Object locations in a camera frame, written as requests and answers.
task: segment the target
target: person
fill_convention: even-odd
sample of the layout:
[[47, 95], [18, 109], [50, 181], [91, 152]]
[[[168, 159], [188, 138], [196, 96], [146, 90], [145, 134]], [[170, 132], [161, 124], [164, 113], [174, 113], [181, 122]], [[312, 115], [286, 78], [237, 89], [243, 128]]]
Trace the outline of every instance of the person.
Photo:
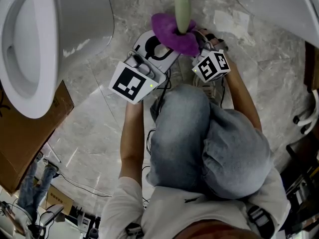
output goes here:
[[127, 103], [122, 168], [102, 212], [101, 239], [269, 239], [280, 229], [290, 202], [254, 103], [226, 58], [233, 110], [211, 102], [204, 84], [180, 85], [152, 106], [151, 113], [160, 105], [147, 175], [155, 190], [145, 210], [143, 102]]
[[15, 212], [4, 210], [5, 215], [11, 220], [15, 227], [15, 231], [27, 239], [32, 238], [32, 232], [29, 225], [34, 225], [37, 220], [37, 209], [41, 200], [50, 188], [53, 178], [57, 176], [59, 168], [48, 160], [44, 159], [46, 164], [45, 170], [41, 178], [41, 184], [34, 186], [34, 177], [37, 169], [37, 163], [43, 158], [40, 152], [36, 159], [30, 165], [25, 178], [19, 189], [19, 197], [15, 206]]

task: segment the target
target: gray jeans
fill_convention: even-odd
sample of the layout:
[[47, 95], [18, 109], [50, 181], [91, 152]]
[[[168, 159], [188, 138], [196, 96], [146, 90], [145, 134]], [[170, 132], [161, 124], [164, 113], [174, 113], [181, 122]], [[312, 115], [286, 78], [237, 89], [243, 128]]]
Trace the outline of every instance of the gray jeans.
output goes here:
[[239, 199], [260, 189], [272, 165], [267, 139], [240, 112], [190, 85], [165, 95], [151, 138], [153, 186]]
[[41, 184], [39, 186], [34, 186], [33, 182], [37, 169], [37, 163], [41, 158], [42, 154], [40, 153], [36, 160], [30, 165], [29, 170], [20, 186], [19, 198], [17, 202], [17, 205], [25, 209], [30, 214], [32, 222], [36, 222], [39, 204], [45, 194], [48, 192], [52, 178], [57, 172], [55, 167], [46, 166], [41, 178]]

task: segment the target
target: cardboard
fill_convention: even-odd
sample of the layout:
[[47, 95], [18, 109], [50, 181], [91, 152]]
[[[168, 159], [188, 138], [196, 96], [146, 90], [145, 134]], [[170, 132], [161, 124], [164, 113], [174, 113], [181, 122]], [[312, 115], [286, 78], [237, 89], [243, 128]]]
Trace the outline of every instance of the cardboard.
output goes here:
[[29, 165], [73, 108], [62, 82], [49, 111], [30, 119], [13, 107], [0, 84], [0, 185], [9, 194], [19, 189]]
[[69, 215], [73, 205], [73, 200], [51, 185], [41, 207], [46, 210], [52, 205], [63, 205], [64, 209], [62, 213]]

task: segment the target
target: marble floor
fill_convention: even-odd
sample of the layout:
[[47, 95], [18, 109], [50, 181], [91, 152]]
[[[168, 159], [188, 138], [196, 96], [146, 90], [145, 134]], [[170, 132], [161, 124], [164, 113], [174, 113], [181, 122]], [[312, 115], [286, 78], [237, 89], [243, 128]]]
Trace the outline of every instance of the marble floor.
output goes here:
[[[111, 0], [111, 4], [113, 39], [106, 50], [70, 71], [64, 79], [75, 108], [49, 140], [62, 161], [59, 166], [64, 176], [102, 196], [112, 194], [120, 172], [119, 148], [126, 105], [108, 90], [109, 81], [138, 36], [151, 29], [151, 16], [174, 10], [173, 0]], [[229, 55], [237, 63], [256, 104], [276, 166], [282, 169], [289, 159], [286, 144], [301, 137], [292, 119], [309, 99], [303, 85], [304, 42], [254, 17], [237, 0], [192, 0], [192, 17], [227, 42]], [[190, 59], [180, 56], [172, 68], [173, 85], [190, 83], [190, 69]], [[154, 127], [148, 111], [154, 99], [150, 95], [145, 100], [146, 135]], [[223, 106], [232, 107], [228, 91]], [[43, 152], [49, 155], [47, 148]], [[145, 165], [149, 164], [149, 157], [145, 151]], [[52, 154], [49, 159], [55, 160]], [[37, 175], [42, 171], [40, 164]], [[54, 179], [52, 184], [92, 214], [100, 215], [108, 199], [76, 188], [62, 178]], [[152, 190], [144, 180], [146, 199]]]

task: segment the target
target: white toilet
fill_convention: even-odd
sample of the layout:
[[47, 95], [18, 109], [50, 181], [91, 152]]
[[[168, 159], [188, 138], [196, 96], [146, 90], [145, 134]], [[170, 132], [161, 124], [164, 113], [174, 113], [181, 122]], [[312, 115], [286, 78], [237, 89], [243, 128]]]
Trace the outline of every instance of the white toilet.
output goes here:
[[109, 0], [0, 0], [0, 80], [29, 118], [50, 108], [67, 70], [109, 44]]

